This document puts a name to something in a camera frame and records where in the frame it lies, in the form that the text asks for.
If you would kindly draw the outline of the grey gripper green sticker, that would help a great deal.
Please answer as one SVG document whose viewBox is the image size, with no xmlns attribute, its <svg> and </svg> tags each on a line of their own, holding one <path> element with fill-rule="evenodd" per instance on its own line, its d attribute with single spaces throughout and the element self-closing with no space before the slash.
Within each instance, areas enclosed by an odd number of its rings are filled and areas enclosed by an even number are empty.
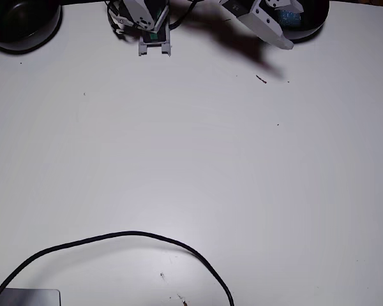
<svg viewBox="0 0 383 306">
<path fill-rule="evenodd" d="M 288 40 L 277 23 L 263 8 L 262 1 L 254 0 L 221 0 L 220 5 L 238 17 L 244 26 L 266 43 L 284 50 L 292 50 L 293 42 Z M 266 0 L 270 8 L 292 13 L 304 12 L 298 0 Z"/>
</svg>

